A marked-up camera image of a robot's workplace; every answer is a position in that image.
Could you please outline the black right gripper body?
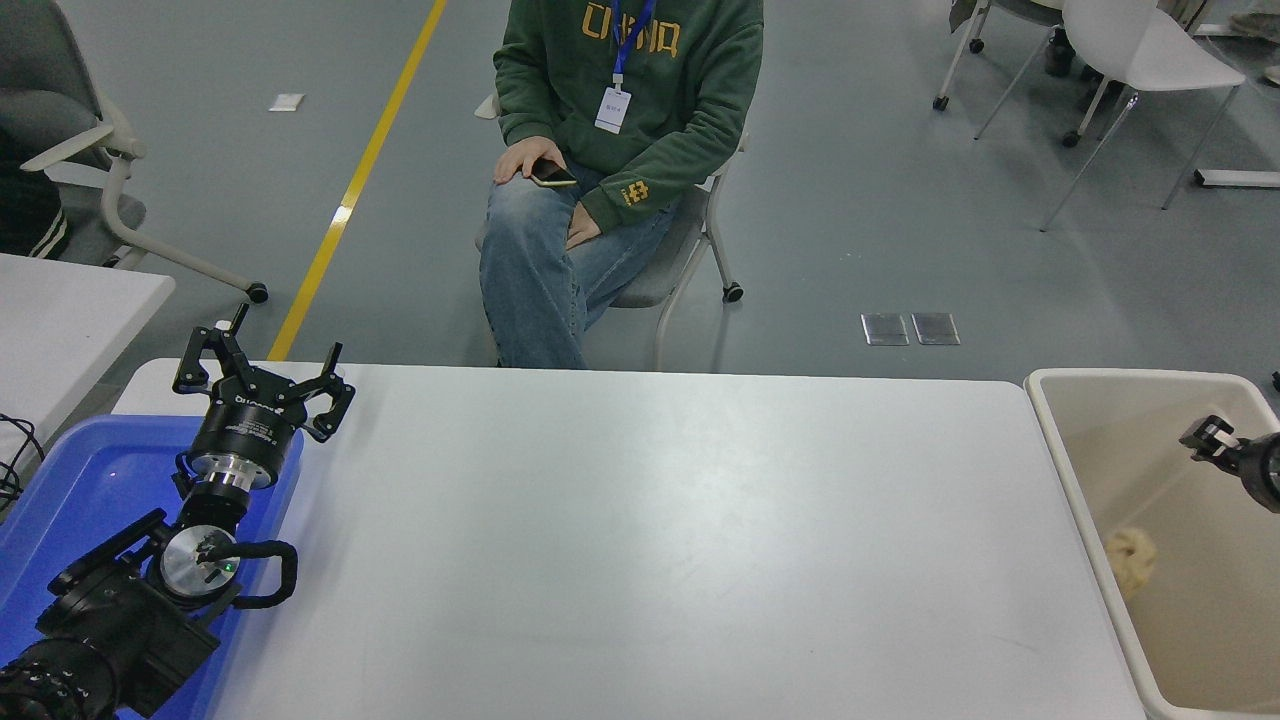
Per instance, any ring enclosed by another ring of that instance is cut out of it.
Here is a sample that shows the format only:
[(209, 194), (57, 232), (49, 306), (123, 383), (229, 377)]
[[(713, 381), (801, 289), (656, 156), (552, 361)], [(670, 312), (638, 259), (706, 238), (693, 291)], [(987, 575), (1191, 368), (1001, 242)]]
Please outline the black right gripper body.
[(1279, 433), (1242, 441), (1240, 479), (1253, 501), (1279, 512)]

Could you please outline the person's right hand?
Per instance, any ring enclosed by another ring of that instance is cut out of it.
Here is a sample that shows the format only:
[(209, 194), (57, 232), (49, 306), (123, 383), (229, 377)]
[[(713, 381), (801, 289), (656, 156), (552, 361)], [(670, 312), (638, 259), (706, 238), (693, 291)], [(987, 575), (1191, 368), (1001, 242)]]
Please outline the person's right hand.
[(547, 160), (562, 170), (568, 170), (563, 154), (553, 138), (545, 136), (530, 136), (511, 143), (495, 161), (492, 181), (495, 184), (509, 182), (517, 173), (529, 179), (532, 177), (532, 168)]

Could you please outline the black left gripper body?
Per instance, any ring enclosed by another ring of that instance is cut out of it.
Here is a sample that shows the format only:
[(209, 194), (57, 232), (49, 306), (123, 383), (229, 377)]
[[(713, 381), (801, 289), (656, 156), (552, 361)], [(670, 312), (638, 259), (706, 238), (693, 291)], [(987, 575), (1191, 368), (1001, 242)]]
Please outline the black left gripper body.
[(250, 398), (212, 389), (209, 410), (188, 450), (188, 466), (206, 471), (216, 457), (237, 457), (260, 471), (279, 471), (297, 429), (306, 423), (305, 406)]

